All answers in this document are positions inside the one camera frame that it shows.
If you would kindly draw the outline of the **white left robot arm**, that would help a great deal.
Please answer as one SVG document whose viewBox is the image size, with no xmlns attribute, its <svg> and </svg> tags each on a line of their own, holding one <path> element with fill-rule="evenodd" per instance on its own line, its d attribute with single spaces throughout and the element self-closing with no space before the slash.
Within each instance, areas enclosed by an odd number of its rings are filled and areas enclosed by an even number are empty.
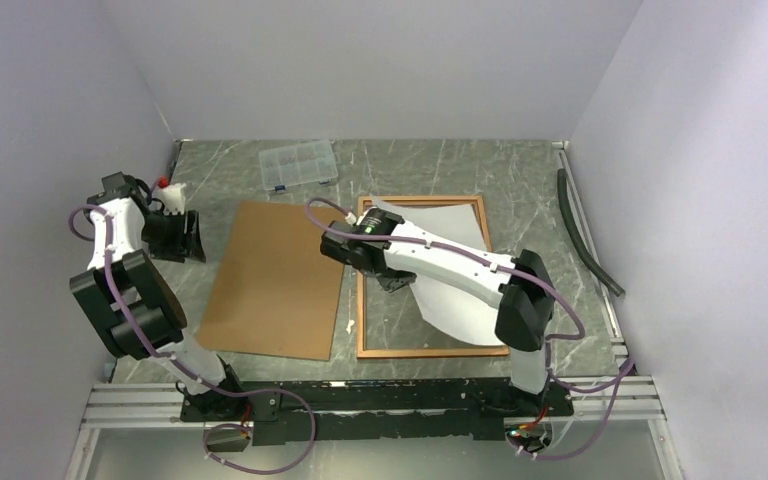
<svg viewBox="0 0 768 480">
<path fill-rule="evenodd" d="M 69 216 L 70 224 L 83 216 L 93 227 L 92 257 L 69 287 L 111 355 L 162 366 L 189 406 L 232 420 L 247 394 L 233 369 L 188 333 L 184 309 L 155 265 L 206 260 L 184 189 L 122 172 L 104 177 L 101 192 Z"/>
</svg>

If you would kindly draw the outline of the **sunset photo print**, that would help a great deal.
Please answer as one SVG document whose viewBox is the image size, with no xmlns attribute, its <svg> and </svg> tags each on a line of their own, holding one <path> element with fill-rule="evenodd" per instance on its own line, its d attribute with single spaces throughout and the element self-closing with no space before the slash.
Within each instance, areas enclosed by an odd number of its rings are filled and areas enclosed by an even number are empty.
<svg viewBox="0 0 768 480">
<path fill-rule="evenodd" d="M 497 320 L 502 299 L 499 288 L 511 279 L 509 274 L 499 270 L 501 266 L 513 265 L 508 256 L 451 242 L 406 219 L 395 227 L 390 236 L 397 240 L 392 241 L 384 251 L 388 267 L 412 272 L 417 278 L 430 278 L 467 292 L 495 309 Z"/>
</svg>

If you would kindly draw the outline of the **wooden picture frame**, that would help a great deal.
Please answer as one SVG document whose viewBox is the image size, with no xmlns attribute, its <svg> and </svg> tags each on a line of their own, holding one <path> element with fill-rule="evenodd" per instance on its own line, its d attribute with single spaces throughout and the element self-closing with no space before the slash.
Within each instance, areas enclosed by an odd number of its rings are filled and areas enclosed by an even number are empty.
<svg viewBox="0 0 768 480">
<path fill-rule="evenodd" d="M 403 207 L 443 207 L 470 205 L 479 225 L 486 247 L 491 247 L 490 231 L 487 223 L 484 199 L 481 195 L 406 195 L 383 196 L 382 199 Z M 499 357 L 507 356 L 506 346 L 469 347 L 469 348 L 415 348 L 415 349 L 371 349 L 366 346 L 366 280 L 356 277 L 356 358 L 369 359 L 417 359 L 417 358 L 456 358 L 456 357 Z"/>
</svg>

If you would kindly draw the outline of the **brown backing board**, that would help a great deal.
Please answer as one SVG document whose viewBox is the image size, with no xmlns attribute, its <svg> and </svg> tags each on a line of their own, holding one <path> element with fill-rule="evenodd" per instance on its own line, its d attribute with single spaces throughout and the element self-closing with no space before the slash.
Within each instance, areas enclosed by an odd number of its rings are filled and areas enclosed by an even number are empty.
<svg viewBox="0 0 768 480">
<path fill-rule="evenodd" d="M 196 335 L 205 348 L 326 361 L 344 267 L 320 252 L 342 215 L 316 207 L 243 201 Z"/>
</svg>

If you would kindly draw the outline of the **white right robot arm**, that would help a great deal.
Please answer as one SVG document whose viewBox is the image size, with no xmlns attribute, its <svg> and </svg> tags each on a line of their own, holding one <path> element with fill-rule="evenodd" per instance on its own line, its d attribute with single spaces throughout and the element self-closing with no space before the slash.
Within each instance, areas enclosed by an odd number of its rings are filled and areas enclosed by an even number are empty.
<svg viewBox="0 0 768 480">
<path fill-rule="evenodd" d="M 514 409 L 532 415 L 546 405 L 551 280 L 530 250 L 517 257 L 488 250 L 472 206 L 411 208 L 376 200 L 325 226 L 320 251 L 383 291 L 409 288 L 423 319 L 446 335 L 506 346 Z"/>
</svg>

